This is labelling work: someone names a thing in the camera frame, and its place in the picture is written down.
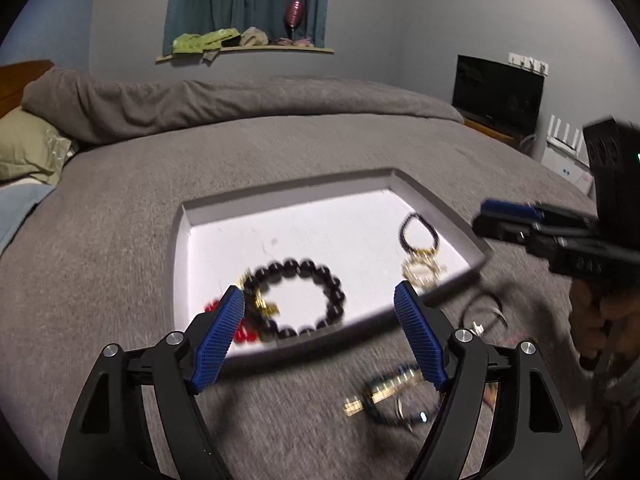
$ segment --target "black bead bracelet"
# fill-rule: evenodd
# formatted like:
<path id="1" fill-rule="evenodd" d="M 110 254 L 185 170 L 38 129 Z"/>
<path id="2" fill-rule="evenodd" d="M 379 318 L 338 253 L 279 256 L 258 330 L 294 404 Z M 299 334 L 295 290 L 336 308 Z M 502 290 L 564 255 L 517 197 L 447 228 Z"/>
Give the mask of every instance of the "black bead bracelet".
<path id="1" fill-rule="evenodd" d="M 321 319 L 313 328 L 303 327 L 296 332 L 291 327 L 278 327 L 278 324 L 271 317 L 264 316 L 257 305 L 257 293 L 266 292 L 269 284 L 281 282 L 283 278 L 291 279 L 300 276 L 304 279 L 313 279 L 314 283 L 322 286 L 324 294 L 327 296 L 326 317 Z M 298 263 L 289 258 L 284 262 L 271 262 L 267 267 L 255 269 L 253 274 L 249 274 L 244 280 L 244 304 L 246 316 L 249 322 L 260 331 L 261 338 L 287 339 L 297 335 L 304 335 L 320 330 L 329 325 L 335 324 L 344 315 L 345 295 L 340 288 L 342 283 L 331 274 L 326 266 L 316 266 L 311 260 L 302 260 Z"/>
<path id="2" fill-rule="evenodd" d="M 419 249 L 409 245 L 409 243 L 406 241 L 404 232 L 406 231 L 406 228 L 411 220 L 413 220 L 414 218 L 418 219 L 420 223 L 425 226 L 427 228 L 427 231 L 431 234 L 431 237 L 433 238 L 433 245 L 431 246 L 431 248 Z M 398 235 L 398 238 L 400 240 L 400 246 L 404 249 L 404 252 L 409 254 L 420 253 L 424 251 L 435 254 L 440 247 L 440 237 L 438 236 L 438 232 L 429 222 L 426 221 L 424 216 L 422 216 L 420 213 L 411 213 L 407 218 L 404 219 L 404 222 L 402 222 L 402 225 L 400 226 L 400 233 Z"/>

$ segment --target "human hand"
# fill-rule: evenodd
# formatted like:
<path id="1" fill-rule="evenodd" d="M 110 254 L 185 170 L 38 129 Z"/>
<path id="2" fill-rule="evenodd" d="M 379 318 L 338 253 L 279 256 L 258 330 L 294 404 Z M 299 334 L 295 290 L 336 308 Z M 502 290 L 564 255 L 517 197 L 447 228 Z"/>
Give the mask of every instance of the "human hand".
<path id="1" fill-rule="evenodd" d="M 571 338 L 580 355 L 593 359 L 607 342 L 602 331 L 606 320 L 624 319 L 623 331 L 614 351 L 633 363 L 640 356 L 640 290 L 607 296 L 599 301 L 593 289 L 574 280 L 569 291 Z"/>

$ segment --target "jewelry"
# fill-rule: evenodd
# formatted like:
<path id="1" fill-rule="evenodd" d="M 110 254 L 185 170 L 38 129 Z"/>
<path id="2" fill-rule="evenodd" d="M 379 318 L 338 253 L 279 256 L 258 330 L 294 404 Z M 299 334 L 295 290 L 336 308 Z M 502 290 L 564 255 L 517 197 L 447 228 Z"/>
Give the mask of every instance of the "jewelry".
<path id="1" fill-rule="evenodd" d="M 347 399 L 343 407 L 344 413 L 347 416 L 351 416 L 364 410 L 367 416 L 377 424 L 404 427 L 412 431 L 412 427 L 415 424 L 424 424 L 429 421 L 429 415 L 426 411 L 422 411 L 417 415 L 404 416 L 402 402 L 399 397 L 396 397 L 396 418 L 391 418 L 383 415 L 376 407 L 376 404 L 402 392 L 409 386 L 421 383 L 422 380 L 422 373 L 417 365 L 402 365 L 398 367 L 396 374 L 382 375 L 367 381 L 361 398 Z"/>
<path id="2" fill-rule="evenodd" d="M 475 321 L 472 321 L 473 328 L 469 330 L 471 330 L 471 332 L 476 334 L 478 337 L 481 337 L 482 335 L 488 332 L 491 332 L 498 324 L 501 324 L 505 330 L 508 330 L 509 323 L 507 323 L 507 319 L 504 317 L 504 306 L 502 304 L 502 300 L 498 297 L 497 294 L 486 289 L 481 289 L 478 292 L 478 294 L 476 294 L 473 298 L 471 298 L 471 300 L 462 309 L 462 314 L 460 314 L 460 318 L 458 320 L 458 327 L 459 328 L 467 327 L 466 318 L 469 314 L 469 311 L 473 307 L 475 307 L 478 300 L 481 300 L 482 298 L 488 298 L 489 300 L 492 300 L 495 303 L 495 306 L 484 307 L 484 308 L 480 306 L 478 309 L 491 312 L 492 314 L 494 314 L 495 319 L 491 323 L 489 323 L 489 325 L 486 327 L 483 327 L 482 325 L 478 325 L 476 324 Z"/>
<path id="3" fill-rule="evenodd" d="M 278 307 L 274 303 L 266 303 L 263 293 L 268 290 L 268 283 L 279 283 L 283 278 L 291 279 L 295 276 L 311 278 L 322 288 L 328 298 L 326 317 L 321 319 L 313 327 L 304 327 L 298 331 L 291 327 L 278 327 L 273 316 L 279 314 Z M 298 263 L 289 258 L 284 262 L 271 262 L 267 267 L 259 267 L 253 274 L 247 273 L 242 282 L 244 290 L 245 313 L 249 323 L 258 330 L 262 340 L 277 337 L 287 339 L 297 335 L 305 335 L 320 330 L 329 325 L 338 323 L 344 315 L 345 295 L 340 288 L 341 282 L 326 266 L 316 266 L 311 260 L 302 260 Z"/>
<path id="4" fill-rule="evenodd" d="M 215 300 L 207 303 L 204 307 L 205 312 L 212 312 L 216 310 L 218 305 L 220 304 L 220 300 L 216 298 Z M 258 334 L 251 329 L 249 324 L 247 323 L 246 318 L 242 318 L 240 321 L 240 325 L 236 329 L 236 333 L 234 334 L 234 343 L 254 343 L 258 341 Z"/>
<path id="5" fill-rule="evenodd" d="M 413 219 L 418 219 L 422 225 L 424 225 L 433 237 L 433 245 L 430 248 L 415 248 L 406 241 L 404 232 L 407 226 Z M 408 258 L 402 264 L 402 275 L 413 286 L 419 288 L 432 288 L 438 283 L 438 279 L 445 267 L 440 266 L 436 259 L 435 254 L 440 247 L 440 237 L 436 232 L 436 229 L 427 222 L 424 217 L 418 213 L 411 213 L 404 219 L 400 226 L 399 234 L 400 245 L 406 253 L 409 254 Z"/>

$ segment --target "black tv screen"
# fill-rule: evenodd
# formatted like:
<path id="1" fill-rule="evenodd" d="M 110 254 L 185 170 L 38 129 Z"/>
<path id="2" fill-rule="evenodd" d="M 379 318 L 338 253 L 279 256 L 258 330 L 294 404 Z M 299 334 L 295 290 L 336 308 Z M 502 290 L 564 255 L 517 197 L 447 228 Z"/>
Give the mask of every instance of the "black tv screen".
<path id="1" fill-rule="evenodd" d="M 536 132 L 545 78 L 518 67 L 458 56 L 452 104 L 469 119 L 505 134 Z"/>

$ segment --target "white wall socket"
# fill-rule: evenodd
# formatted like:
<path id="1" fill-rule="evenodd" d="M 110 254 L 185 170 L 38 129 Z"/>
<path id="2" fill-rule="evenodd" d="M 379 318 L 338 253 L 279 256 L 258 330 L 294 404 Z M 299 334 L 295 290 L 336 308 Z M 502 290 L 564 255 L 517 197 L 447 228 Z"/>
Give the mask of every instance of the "white wall socket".
<path id="1" fill-rule="evenodd" d="M 533 59 L 529 56 L 522 56 L 521 54 L 514 54 L 513 52 L 510 52 L 509 63 L 519 66 L 524 70 L 539 73 L 540 75 L 549 75 L 549 65 L 547 63 Z"/>
<path id="2" fill-rule="evenodd" d="M 539 74 L 542 74 L 542 75 L 549 75 L 548 63 L 535 59 L 533 62 L 533 72 L 538 72 Z"/>

